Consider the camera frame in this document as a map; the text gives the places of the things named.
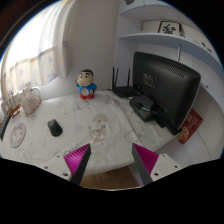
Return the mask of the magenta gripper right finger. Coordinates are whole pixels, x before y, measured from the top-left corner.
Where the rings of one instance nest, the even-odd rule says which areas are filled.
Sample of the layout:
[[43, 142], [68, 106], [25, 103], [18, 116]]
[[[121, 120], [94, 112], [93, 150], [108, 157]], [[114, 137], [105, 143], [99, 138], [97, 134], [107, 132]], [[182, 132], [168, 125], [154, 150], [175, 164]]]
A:
[[132, 144], [132, 155], [143, 184], [152, 183], [151, 173], [159, 155], [135, 143]]

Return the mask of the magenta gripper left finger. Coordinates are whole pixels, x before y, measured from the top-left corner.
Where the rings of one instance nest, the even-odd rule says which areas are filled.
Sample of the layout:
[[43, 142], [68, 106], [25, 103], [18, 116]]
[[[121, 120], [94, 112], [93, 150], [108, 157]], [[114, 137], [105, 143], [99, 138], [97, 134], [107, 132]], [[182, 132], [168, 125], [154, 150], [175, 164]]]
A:
[[70, 181], [79, 185], [84, 175], [91, 155], [91, 145], [86, 144], [64, 156], [65, 162], [71, 172]]

